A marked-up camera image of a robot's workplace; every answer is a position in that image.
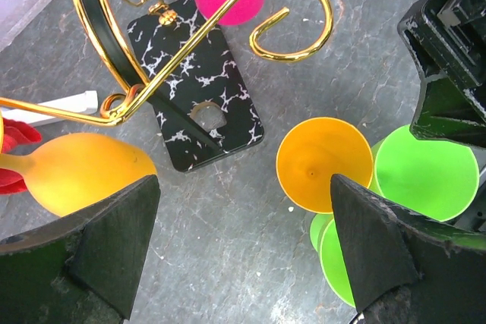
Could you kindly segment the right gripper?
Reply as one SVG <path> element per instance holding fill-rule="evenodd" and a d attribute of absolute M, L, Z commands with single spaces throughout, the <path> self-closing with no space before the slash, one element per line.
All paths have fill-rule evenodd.
<path fill-rule="evenodd" d="M 485 0 L 418 0 L 397 31 L 420 84 L 419 140 L 485 147 Z"/>

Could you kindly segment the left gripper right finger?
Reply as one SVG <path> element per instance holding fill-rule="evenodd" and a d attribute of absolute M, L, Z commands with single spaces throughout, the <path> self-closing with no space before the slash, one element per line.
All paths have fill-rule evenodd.
<path fill-rule="evenodd" d="M 336 230 L 359 323 L 483 323 L 485 234 L 333 175 Z"/>

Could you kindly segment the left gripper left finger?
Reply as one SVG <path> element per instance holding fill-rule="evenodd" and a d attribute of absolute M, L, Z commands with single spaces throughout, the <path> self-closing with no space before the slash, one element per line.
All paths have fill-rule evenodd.
<path fill-rule="evenodd" d="M 1 241 L 3 323 L 130 319 L 160 198 L 148 175 L 110 197 Z"/>

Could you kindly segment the orange wine glass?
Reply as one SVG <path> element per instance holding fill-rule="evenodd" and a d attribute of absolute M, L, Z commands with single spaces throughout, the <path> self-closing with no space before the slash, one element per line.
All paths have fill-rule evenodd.
<path fill-rule="evenodd" d="M 1 167 L 20 174 L 35 201 L 59 217 L 156 174 L 142 149 L 94 133 L 66 134 L 25 156 L 2 153 Z"/>
<path fill-rule="evenodd" d="M 357 127 L 338 118 L 305 120 L 283 138 L 276 154 L 276 175 L 286 196 L 318 214 L 333 211 L 331 178 L 344 175 L 369 187 L 374 157 Z"/>

